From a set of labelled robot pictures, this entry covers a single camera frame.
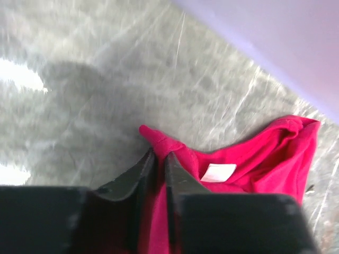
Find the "white label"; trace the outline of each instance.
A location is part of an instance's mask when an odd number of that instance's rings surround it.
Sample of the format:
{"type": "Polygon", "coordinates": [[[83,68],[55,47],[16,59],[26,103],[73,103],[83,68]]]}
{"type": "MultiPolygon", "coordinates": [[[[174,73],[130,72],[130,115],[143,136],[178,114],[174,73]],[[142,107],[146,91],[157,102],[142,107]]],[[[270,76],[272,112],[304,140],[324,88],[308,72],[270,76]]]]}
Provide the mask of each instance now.
{"type": "Polygon", "coordinates": [[[236,167],[236,164],[210,164],[201,181],[223,183],[233,174],[236,167]]]}

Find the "crumpled fabric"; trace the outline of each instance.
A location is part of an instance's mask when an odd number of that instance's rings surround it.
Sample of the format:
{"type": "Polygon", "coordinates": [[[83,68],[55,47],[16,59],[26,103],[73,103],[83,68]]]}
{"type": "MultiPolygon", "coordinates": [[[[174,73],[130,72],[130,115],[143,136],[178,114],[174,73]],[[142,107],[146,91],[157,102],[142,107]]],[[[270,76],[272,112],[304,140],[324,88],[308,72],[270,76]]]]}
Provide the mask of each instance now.
{"type": "Polygon", "coordinates": [[[159,174],[149,243],[143,244],[140,253],[170,252],[164,181],[164,160],[170,152],[174,152],[183,168],[212,192],[286,194],[301,205],[319,127],[317,120],[288,115],[273,121],[246,142],[204,153],[142,125],[139,132],[154,149],[159,174]],[[201,182],[209,164],[236,164],[237,167],[223,183],[201,182]]]}

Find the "floor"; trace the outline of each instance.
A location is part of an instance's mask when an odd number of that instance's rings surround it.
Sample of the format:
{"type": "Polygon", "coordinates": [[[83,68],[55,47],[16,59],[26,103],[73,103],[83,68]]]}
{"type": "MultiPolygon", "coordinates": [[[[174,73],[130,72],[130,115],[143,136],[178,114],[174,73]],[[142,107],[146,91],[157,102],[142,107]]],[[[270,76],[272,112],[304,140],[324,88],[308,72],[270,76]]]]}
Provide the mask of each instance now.
{"type": "Polygon", "coordinates": [[[322,122],[304,208],[338,253],[338,125],[168,0],[0,0],[0,25],[0,184],[98,187],[143,123],[208,151],[298,114],[322,122]]]}

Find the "red fabric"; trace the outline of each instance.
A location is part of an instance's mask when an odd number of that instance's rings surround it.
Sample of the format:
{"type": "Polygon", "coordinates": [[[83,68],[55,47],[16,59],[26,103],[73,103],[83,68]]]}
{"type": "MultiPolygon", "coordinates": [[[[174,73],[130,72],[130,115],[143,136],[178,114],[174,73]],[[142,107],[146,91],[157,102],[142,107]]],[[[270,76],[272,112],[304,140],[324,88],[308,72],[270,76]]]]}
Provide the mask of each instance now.
{"type": "Polygon", "coordinates": [[[159,160],[160,172],[149,246],[148,250],[144,249],[141,253],[169,253],[163,164],[171,151],[198,181],[209,164],[236,164],[236,170],[224,183],[200,182],[212,192],[280,193],[291,195],[301,204],[317,145],[319,126],[316,120],[289,115],[272,122],[264,131],[244,143],[213,153],[203,153],[142,125],[140,134],[151,143],[159,160]]]}

